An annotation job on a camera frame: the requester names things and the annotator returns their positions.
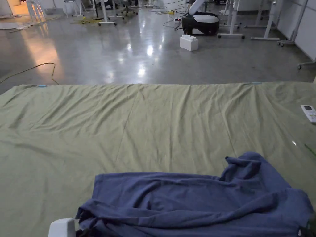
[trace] remote control screen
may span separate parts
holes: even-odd
[[[310,106],[304,106],[306,110],[313,110]]]

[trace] polished concrete floor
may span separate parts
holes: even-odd
[[[153,4],[164,6],[171,1],[154,0]],[[162,25],[171,20],[168,14],[151,12],[178,8],[181,3],[185,1],[167,4],[166,9],[140,9],[138,16],[118,19],[117,26],[83,26],[71,24],[74,18],[62,17],[15,33],[2,30],[0,77],[53,62],[59,84],[313,81],[315,67],[297,70],[297,63],[309,59],[296,46],[281,48],[276,42],[250,40],[263,35],[262,29],[240,29],[245,40],[199,36],[197,51],[181,49],[182,30]],[[210,9],[220,10],[214,5]],[[239,17],[243,24],[254,19]],[[44,65],[11,77],[0,84],[0,93],[20,84],[54,84],[52,68]]]

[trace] blue towel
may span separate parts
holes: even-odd
[[[226,161],[221,177],[97,175],[76,218],[93,236],[297,236],[313,213],[306,193],[257,153]]]

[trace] green sheet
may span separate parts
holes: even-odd
[[[0,236],[47,236],[100,173],[220,175],[263,155],[316,207],[316,84],[18,86],[0,96]]]

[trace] white remote control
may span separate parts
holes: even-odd
[[[316,124],[316,111],[314,107],[311,105],[301,105],[301,107],[309,121]]]

